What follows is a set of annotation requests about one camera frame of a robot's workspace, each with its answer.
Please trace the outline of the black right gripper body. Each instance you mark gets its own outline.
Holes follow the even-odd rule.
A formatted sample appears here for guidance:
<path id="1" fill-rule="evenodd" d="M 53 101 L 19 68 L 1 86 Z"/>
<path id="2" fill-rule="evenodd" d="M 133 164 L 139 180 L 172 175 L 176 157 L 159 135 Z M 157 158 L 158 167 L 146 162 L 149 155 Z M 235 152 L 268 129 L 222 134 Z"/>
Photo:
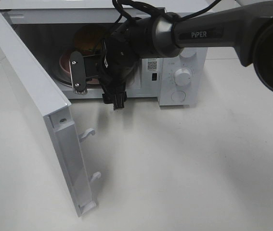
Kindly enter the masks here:
<path id="1" fill-rule="evenodd" d="M 99 55 L 96 68 L 100 85 L 110 85 L 127 82 L 128 75 L 135 68 L 139 57 L 135 54 L 129 44 L 128 31 L 115 31 L 106 34 L 107 38 L 102 40 L 102 48 L 92 56 Z M 86 82 L 92 80 L 86 76 Z"/>

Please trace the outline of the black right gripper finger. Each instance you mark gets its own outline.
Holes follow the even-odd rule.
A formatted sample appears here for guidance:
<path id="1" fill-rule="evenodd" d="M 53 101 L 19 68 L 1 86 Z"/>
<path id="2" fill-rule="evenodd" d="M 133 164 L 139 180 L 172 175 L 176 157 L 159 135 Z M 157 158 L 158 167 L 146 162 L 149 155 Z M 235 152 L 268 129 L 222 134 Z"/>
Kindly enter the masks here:
<path id="1" fill-rule="evenodd" d="M 74 51 L 70 55 L 70 78 L 74 93 L 87 93 L 84 58 L 78 51 Z"/>
<path id="2" fill-rule="evenodd" d="M 102 85 L 102 99 L 104 104 L 112 104 L 113 110 L 123 109 L 127 100 L 126 83 Z"/>

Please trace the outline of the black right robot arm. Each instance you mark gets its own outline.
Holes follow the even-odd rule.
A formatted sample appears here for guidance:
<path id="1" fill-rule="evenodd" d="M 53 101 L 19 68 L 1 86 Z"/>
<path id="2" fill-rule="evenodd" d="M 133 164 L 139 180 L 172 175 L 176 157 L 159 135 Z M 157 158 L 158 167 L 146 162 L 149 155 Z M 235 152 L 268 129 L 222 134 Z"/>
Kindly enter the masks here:
<path id="1" fill-rule="evenodd" d="M 87 82 L 99 80 L 103 102 L 121 109 L 127 99 L 128 75 L 141 59 L 173 58 L 185 48 L 232 47 L 242 66 L 254 66 L 260 81 L 273 91 L 273 0 L 209 13 L 208 8 L 179 16 L 145 2 L 115 0 L 126 18 L 112 33 L 99 39 L 98 62 L 74 51 L 70 55 L 71 84 L 75 93 L 87 92 Z"/>

